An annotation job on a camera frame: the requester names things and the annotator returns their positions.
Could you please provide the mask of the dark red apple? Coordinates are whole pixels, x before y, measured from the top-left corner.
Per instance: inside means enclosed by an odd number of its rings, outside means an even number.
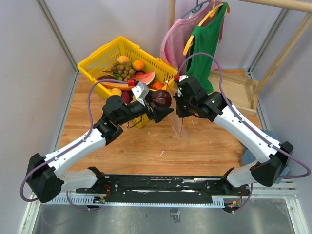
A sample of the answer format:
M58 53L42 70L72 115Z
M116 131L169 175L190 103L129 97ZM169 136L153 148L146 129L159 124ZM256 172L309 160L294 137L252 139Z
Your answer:
M159 107L170 107L172 104L172 97L170 93L166 90L157 90L157 98L154 100L154 102Z

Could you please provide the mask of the clear zip top bag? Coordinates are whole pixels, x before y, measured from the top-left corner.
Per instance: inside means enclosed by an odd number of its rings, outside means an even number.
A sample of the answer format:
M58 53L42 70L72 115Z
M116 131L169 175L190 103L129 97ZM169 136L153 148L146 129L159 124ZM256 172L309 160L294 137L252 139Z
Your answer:
M174 82L166 81L166 91L168 91L171 94L172 98L172 104L171 108L173 108L173 112L168 115L168 120L172 126L173 131L176 133L176 135L182 139L186 140L189 136L187 129L185 128L183 121L183 118L179 118L176 114L177 111L177 105L176 105L176 99L174 98L174 95L178 92L177 85Z

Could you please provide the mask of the yellow apple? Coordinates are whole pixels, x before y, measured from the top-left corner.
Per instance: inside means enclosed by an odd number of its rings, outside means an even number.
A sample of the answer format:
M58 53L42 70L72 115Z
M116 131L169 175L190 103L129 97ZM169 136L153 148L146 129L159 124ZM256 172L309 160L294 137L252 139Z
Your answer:
M111 93L112 93L112 95L118 95L118 96L122 95L122 91L119 88L111 89Z

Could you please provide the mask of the orange green mango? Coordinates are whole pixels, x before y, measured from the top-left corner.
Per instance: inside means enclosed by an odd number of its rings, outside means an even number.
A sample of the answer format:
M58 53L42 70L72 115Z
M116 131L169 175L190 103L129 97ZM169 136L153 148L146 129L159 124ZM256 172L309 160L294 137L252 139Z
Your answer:
M144 67L145 67L144 62L141 61L141 60L134 60L134 61L132 62L132 68L133 68L135 71L143 70Z

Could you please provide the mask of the yellow plastic basket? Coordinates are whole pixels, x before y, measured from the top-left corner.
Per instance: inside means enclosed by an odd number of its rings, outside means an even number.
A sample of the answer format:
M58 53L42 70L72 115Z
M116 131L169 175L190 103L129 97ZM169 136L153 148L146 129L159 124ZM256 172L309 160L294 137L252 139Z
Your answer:
M127 56L131 61L130 65L132 65L134 60L141 60L144 62L145 67L143 70L135 71L135 74L155 71L156 78L154 82L160 81L164 85L166 81L170 83L174 82L174 76L177 74L177 70L164 63L161 59L151 56L142 50L139 45L130 42L124 37L118 37L94 51L88 58L78 64L78 69L92 82L92 88L96 89L105 100L112 96L111 89L107 89L101 85L102 80L97 80L97 78L105 75L103 70L110 68L113 63L117 61L119 56ZM117 80L116 82L124 84L127 82L129 86L132 86L131 83L134 83L135 86L135 81L136 80L130 79L128 81ZM149 90L157 91L151 88L152 84L148 86ZM128 92L130 94L130 103L136 101L133 92L131 90ZM149 121L148 116L141 115L129 122L133 122L133 125L136 127L141 127L147 121Z

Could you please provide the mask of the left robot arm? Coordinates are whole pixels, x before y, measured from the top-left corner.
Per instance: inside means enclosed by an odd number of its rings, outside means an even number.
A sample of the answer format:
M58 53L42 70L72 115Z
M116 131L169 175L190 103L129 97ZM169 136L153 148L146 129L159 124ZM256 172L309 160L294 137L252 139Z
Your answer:
M63 173L88 154L117 139L123 132L122 124L141 115L159 123L173 112L171 104L171 95L165 90L149 91L146 97L130 104L125 104L119 95L110 96L103 106L101 119L83 136L45 156L32 155L23 183L29 185L40 202L51 201L67 184L61 178Z

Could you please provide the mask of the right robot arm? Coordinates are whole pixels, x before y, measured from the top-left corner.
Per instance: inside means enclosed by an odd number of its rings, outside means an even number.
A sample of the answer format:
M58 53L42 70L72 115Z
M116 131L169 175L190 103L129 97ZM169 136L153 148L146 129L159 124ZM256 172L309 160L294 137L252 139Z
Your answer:
M176 75L178 92L175 93L176 113L179 117L196 116L208 119L236 137L255 157L254 161L229 169L221 179L221 190L226 195L234 194L239 187L259 183L272 186L287 166L288 158L279 150L293 151L289 142L280 143L265 134L220 92L207 94L199 81L187 75Z

